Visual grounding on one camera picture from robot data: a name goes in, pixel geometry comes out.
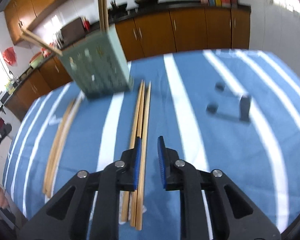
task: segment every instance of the wooden chopstick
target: wooden chopstick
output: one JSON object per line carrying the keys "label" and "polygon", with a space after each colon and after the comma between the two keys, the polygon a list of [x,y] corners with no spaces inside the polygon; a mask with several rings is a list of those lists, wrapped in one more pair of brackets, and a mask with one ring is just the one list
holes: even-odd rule
{"label": "wooden chopstick", "polygon": [[[137,137],[141,138],[142,135],[142,122],[143,122],[143,107],[145,102],[145,83],[142,84],[141,90],[141,100],[140,100],[140,108],[139,108],[139,117],[138,117],[138,128],[137,128]],[[137,211],[137,194],[138,189],[131,193],[131,218],[130,225],[132,227],[136,226],[136,211]]]}
{"label": "wooden chopstick", "polygon": [[100,30],[105,31],[105,22],[103,19],[103,0],[98,0]]}
{"label": "wooden chopstick", "polygon": [[140,161],[140,173],[139,173],[139,184],[138,184],[138,195],[137,195],[137,214],[136,214],[136,229],[142,229],[142,215],[143,215],[143,197],[145,187],[145,172],[146,172],[146,148],[147,148],[147,135],[148,135],[148,120],[150,110],[150,92],[151,82],[149,83],[145,113],[143,117],[143,131],[142,131],[142,143],[141,143],[141,161]]}
{"label": "wooden chopstick", "polygon": [[108,6],[107,0],[103,0],[103,21],[105,23],[105,31],[109,30],[109,20],[108,20]]}
{"label": "wooden chopstick", "polygon": [[48,181],[50,180],[50,176],[51,176],[51,170],[52,170],[52,164],[53,164],[53,160],[56,158],[56,151],[58,149],[58,145],[59,145],[59,141],[60,141],[60,136],[62,134],[63,128],[66,124],[66,120],[68,119],[68,116],[70,114],[70,111],[72,109],[74,105],[74,100],[72,100],[67,109],[66,112],[64,113],[63,117],[62,117],[62,121],[58,127],[57,133],[54,137],[52,146],[51,146],[51,150],[50,150],[50,154],[49,154],[49,158],[48,158],[48,162],[47,162],[47,166],[46,166],[46,171],[44,173],[44,181],[43,181],[43,187],[42,187],[42,192],[44,194],[47,193],[47,185],[48,185]]}
{"label": "wooden chopstick", "polygon": [[[40,44],[42,47],[46,48],[46,49],[49,49],[49,50],[52,50],[54,53],[62,56],[62,51],[60,49],[56,49],[50,45],[48,45],[44,40],[42,40],[39,36],[35,35],[34,33],[32,33],[31,31],[28,31],[26,29],[23,29],[21,27],[21,30],[23,32],[23,34],[21,35],[21,38],[23,38],[24,40],[26,41],[29,41],[29,42],[32,42],[34,43],[35,45],[38,45]],[[28,36],[30,36],[30,39],[28,38],[25,38],[25,35],[24,34],[27,34]]]}
{"label": "wooden chopstick", "polygon": [[[138,93],[138,98],[137,98],[137,103],[136,103],[136,108],[134,111],[134,118],[133,118],[133,125],[132,125],[132,130],[131,130],[131,137],[130,137],[130,145],[129,149],[134,148],[134,144],[136,141],[136,135],[137,135],[137,126],[138,126],[138,117],[139,117],[139,109],[140,109],[140,101],[141,101],[141,92],[142,92],[142,87],[143,87],[143,81],[141,81],[140,88],[139,88],[139,93]],[[128,211],[129,211],[129,198],[130,198],[130,192],[125,191],[123,193],[123,199],[122,199],[122,208],[121,208],[121,221],[122,222],[127,222],[128,221]]]}
{"label": "wooden chopstick", "polygon": [[50,175],[47,179],[46,195],[47,195],[48,198],[51,198],[52,184],[53,184],[53,179],[54,179],[54,176],[55,176],[55,173],[56,173],[57,165],[58,165],[58,162],[60,160],[63,148],[65,146],[66,138],[67,138],[68,133],[69,133],[69,129],[70,129],[71,124],[72,124],[72,122],[73,122],[73,120],[74,120],[74,118],[75,118],[75,116],[76,116],[76,114],[79,110],[79,106],[82,102],[82,99],[83,99],[83,97],[81,97],[81,96],[79,96],[76,99],[76,101],[74,103],[74,106],[72,107],[72,109],[69,113],[69,116],[66,119],[65,126],[62,130],[60,140],[59,140],[59,144],[58,144],[58,148],[57,148],[56,153],[55,153],[55,158],[52,160],[51,172],[50,172]]}

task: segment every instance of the black countertop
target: black countertop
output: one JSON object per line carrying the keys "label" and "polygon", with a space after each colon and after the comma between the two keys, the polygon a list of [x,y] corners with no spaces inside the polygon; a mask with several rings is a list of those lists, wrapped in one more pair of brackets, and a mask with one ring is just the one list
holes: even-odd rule
{"label": "black countertop", "polygon": [[[251,12],[251,6],[249,5],[243,5],[243,4],[238,4],[236,6],[228,6],[228,7],[216,7],[216,6],[207,6],[204,4],[200,3],[200,0],[175,0],[175,1],[167,1],[167,2],[162,2],[154,5],[150,5],[144,8],[139,8],[135,7],[132,9],[127,10],[128,14],[121,16],[121,17],[109,17],[109,24],[115,24],[120,21],[124,21],[127,19],[135,18],[135,17],[140,17],[143,15],[151,14],[151,13],[157,13],[157,12],[162,12],[162,11],[167,11],[167,10],[172,10],[172,9],[180,9],[180,8],[221,8],[221,9],[230,9],[230,8],[238,8],[240,10],[245,10]],[[61,49],[66,49],[67,47],[71,46],[72,44],[82,40],[85,38],[87,35],[90,33],[97,31],[100,29],[100,22],[94,22],[90,25],[90,30],[85,32],[85,34],[80,37],[78,40],[72,42],[71,44],[65,44]],[[47,58],[45,58],[42,62],[39,63],[39,65],[35,69],[39,69],[41,66],[43,66],[48,60],[53,58],[56,54],[51,53]],[[29,77],[31,76],[31,73],[24,79],[22,80],[19,85],[16,87],[16,92],[18,88],[25,82]],[[2,102],[3,104],[7,103],[7,101],[11,98],[13,93],[7,97],[7,99]]]}

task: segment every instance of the red plastic bag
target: red plastic bag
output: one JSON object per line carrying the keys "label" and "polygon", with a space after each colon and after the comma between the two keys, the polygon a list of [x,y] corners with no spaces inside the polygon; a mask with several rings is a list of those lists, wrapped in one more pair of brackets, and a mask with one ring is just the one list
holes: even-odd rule
{"label": "red plastic bag", "polygon": [[2,57],[4,61],[10,66],[14,65],[17,62],[16,54],[13,50],[13,47],[7,48],[3,53]]}

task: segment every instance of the blue tablecloth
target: blue tablecloth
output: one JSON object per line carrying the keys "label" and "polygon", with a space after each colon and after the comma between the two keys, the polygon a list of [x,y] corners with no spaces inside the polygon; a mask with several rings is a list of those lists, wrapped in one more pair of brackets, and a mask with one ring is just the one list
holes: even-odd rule
{"label": "blue tablecloth", "polygon": [[[224,171],[277,225],[300,214],[300,79],[271,53],[194,51],[133,61],[132,92],[83,99],[58,165],[57,192],[79,170],[95,172],[129,147],[141,80],[151,81],[143,229],[120,225],[120,239],[179,239],[179,192],[162,188],[157,138],[197,169]],[[224,92],[215,84],[224,83]],[[238,117],[251,95],[250,123]],[[3,183],[27,218],[45,204],[42,184],[50,148],[69,102],[83,97],[73,82],[37,99],[11,144]]]}

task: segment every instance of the faucet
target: faucet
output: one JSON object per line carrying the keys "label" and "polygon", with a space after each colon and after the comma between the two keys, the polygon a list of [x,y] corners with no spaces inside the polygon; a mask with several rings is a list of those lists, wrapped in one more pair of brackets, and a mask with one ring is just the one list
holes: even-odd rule
{"label": "faucet", "polygon": [[14,76],[14,74],[11,72],[11,70],[9,70],[9,73],[13,76],[13,80],[19,85],[19,77],[18,77],[18,75],[16,75],[17,76],[17,78]]}

